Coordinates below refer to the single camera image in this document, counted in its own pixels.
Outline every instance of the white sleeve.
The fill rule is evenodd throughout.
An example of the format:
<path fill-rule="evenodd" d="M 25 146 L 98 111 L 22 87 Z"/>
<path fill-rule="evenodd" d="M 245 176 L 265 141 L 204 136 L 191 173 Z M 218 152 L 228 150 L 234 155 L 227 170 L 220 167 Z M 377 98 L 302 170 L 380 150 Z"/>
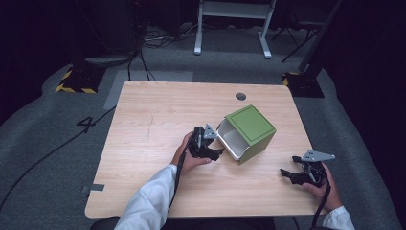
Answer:
<path fill-rule="evenodd" d="M 355 230 L 350 213 L 344 206 L 334 209 L 325 216 L 323 227 L 339 230 Z"/>
<path fill-rule="evenodd" d="M 115 229 L 161 229 L 174 193 L 176 166 L 157 172 L 128 202 Z"/>

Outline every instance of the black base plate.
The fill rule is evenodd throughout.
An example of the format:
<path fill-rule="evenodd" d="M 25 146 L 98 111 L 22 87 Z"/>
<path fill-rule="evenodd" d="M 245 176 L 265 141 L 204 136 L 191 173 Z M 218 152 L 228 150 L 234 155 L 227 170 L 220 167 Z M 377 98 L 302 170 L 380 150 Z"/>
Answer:
<path fill-rule="evenodd" d="M 56 91 L 97 93 L 106 68 L 85 66 L 83 68 L 71 67 L 60 82 Z"/>
<path fill-rule="evenodd" d="M 324 98 L 322 88 L 316 79 L 309 78 L 305 73 L 284 73 L 283 84 L 286 85 L 292 97 L 302 98 Z"/>

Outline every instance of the green box lid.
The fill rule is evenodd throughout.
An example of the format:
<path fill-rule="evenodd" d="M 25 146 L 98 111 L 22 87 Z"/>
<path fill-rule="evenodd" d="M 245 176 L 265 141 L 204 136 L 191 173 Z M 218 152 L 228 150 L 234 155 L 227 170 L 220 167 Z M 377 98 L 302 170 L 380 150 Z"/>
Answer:
<path fill-rule="evenodd" d="M 226 119 L 250 146 L 276 132 L 271 123 L 251 104 L 227 115 Z"/>

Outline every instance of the metal stand leg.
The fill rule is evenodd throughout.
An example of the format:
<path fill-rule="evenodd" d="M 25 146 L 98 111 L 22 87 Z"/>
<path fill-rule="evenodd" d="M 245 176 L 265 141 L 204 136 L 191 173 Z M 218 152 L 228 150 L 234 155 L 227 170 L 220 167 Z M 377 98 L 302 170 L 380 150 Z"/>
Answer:
<path fill-rule="evenodd" d="M 199 4 L 199 17 L 197 26 L 196 42 L 194 43 L 194 54 L 200 55 L 202 53 L 202 24 L 203 24 L 203 0 Z"/>
<path fill-rule="evenodd" d="M 265 37 L 266 37 L 266 32 L 268 31 L 269 27 L 269 22 L 271 21 L 272 13 L 274 12 L 274 9 L 272 6 L 269 6 L 269 11 L 268 14 L 266 15 L 265 23 L 263 25 L 262 32 L 258 32 L 258 37 L 259 37 L 259 42 L 260 46 L 262 46 L 263 54 L 265 55 L 265 58 L 271 58 L 271 51 L 269 50 L 268 44 L 266 43 Z"/>

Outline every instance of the cable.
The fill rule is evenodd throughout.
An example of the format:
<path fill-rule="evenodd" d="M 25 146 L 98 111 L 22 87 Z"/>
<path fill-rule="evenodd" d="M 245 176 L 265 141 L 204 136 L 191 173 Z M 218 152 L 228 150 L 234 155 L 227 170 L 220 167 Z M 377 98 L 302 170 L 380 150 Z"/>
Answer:
<path fill-rule="evenodd" d="M 148 63 L 144 60 L 143 50 L 140 51 L 140 59 L 141 59 L 141 61 L 143 62 L 144 69 L 145 69 L 145 71 L 146 71 L 148 81 L 150 81 L 149 75 L 152 76 L 153 81 L 156 81 L 155 77 L 152 75 L 152 73 L 151 73 L 151 72 L 149 71 L 149 69 L 148 69 Z"/>
<path fill-rule="evenodd" d="M 329 193 L 331 191 L 331 186 L 329 184 L 327 176 L 325 174 L 323 174 L 322 172 L 320 172 L 320 173 L 326 179 L 326 191 L 325 191 L 325 195 L 323 196 L 322 202 L 320 202 L 319 208 L 316 211 L 316 214 L 314 214 L 313 221 L 311 223 L 311 227 L 316 227 L 317 219 L 319 218 L 320 213 L 322 212 L 323 208 L 325 207 L 325 204 L 326 204 L 327 199 L 328 199 L 328 195 L 329 195 Z"/>
<path fill-rule="evenodd" d="M 295 222 L 296 229 L 301 230 L 301 228 L 299 227 L 298 220 L 295 217 L 292 217 L 292 218 L 293 218 L 293 221 Z"/>
<path fill-rule="evenodd" d="M 175 199 L 176 191 L 177 191 L 177 188 L 179 186 L 180 172 L 182 171 L 183 163 L 185 162 L 185 158 L 186 158 L 186 149 L 188 148 L 192 137 L 193 137 L 193 134 L 189 138 L 188 143 L 186 143 L 186 146 L 183 148 L 182 154 L 179 156 L 179 161 L 178 161 L 177 168 L 176 168 L 175 188 L 174 188 L 172 200 L 170 201 L 169 208 L 172 205 L 173 200 Z"/>
<path fill-rule="evenodd" d="M 129 72 L 129 66 L 131 65 L 132 60 L 135 58 L 135 55 L 131 58 L 127 65 L 128 80 L 131 81 L 131 73 Z"/>
<path fill-rule="evenodd" d="M 90 30 L 93 32 L 93 35 L 96 37 L 96 39 L 101 43 L 101 45 L 108 51 L 112 52 L 113 54 L 116 55 L 125 55 L 127 56 L 127 58 L 125 59 L 120 59 L 120 60 L 110 60 L 110 61 L 104 61 L 104 62 L 91 62 L 89 60 L 86 60 L 87 62 L 89 62 L 90 64 L 92 64 L 95 67 L 112 67 L 112 66 L 117 66 L 117 65 L 121 65 L 124 63 L 129 62 L 129 65 L 131 64 L 131 61 L 136 57 L 137 54 L 137 50 L 131 53 L 123 53 L 123 52 L 119 52 L 116 51 L 110 47 L 108 47 L 103 41 L 102 39 L 98 36 L 98 34 L 96 33 L 95 29 L 93 28 L 92 24 L 90 23 L 90 20 L 87 18 L 86 14 L 84 13 L 83 8 L 81 7 L 81 5 L 79 4 L 78 0 L 75 0 L 76 5 L 78 6 L 80 13 L 83 15 L 84 19 L 86 20 L 87 25 L 89 26 Z M 137 1 L 136 3 L 134 3 L 134 8 L 135 8 L 135 14 L 138 15 L 138 11 L 139 11 L 139 7 L 140 3 Z"/>
<path fill-rule="evenodd" d="M 89 123 L 87 124 L 86 128 L 84 128 L 81 132 L 79 132 L 78 134 L 76 134 L 75 136 L 73 136 L 71 139 L 69 139 L 68 141 L 64 142 L 62 145 L 56 147 L 55 149 L 53 149 L 52 151 L 50 151 L 48 154 L 44 155 L 41 159 L 39 159 L 38 161 L 36 161 L 32 166 L 30 166 L 27 170 L 24 171 L 24 173 L 18 177 L 18 179 L 12 184 L 12 186 L 10 187 L 10 189 L 7 191 L 3 201 L 0 204 L 0 214 L 1 211 L 3 210 L 4 204 L 6 203 L 7 199 L 9 198 L 11 192 L 14 190 L 14 188 L 18 185 L 18 183 L 24 178 L 24 176 L 26 174 L 28 174 L 33 168 L 35 168 L 37 165 L 39 165 L 39 163 L 41 163 L 42 161 L 44 161 L 45 159 L 47 159 L 49 156 L 51 156 L 52 154 L 54 154 L 56 151 L 62 149 L 63 147 L 65 147 L 66 145 L 68 145 L 69 143 L 71 143 L 73 140 L 75 140 L 76 138 L 78 138 L 79 136 L 81 136 L 81 134 L 86 133 L 87 130 L 89 129 L 89 127 L 94 126 L 99 120 L 101 120 L 103 117 L 105 117 L 108 113 L 110 113 L 112 110 L 114 110 L 116 108 L 116 106 L 112 107 L 111 109 L 109 109 L 107 112 L 105 112 L 103 115 L 100 116 L 99 119 L 97 119 L 94 123 Z"/>

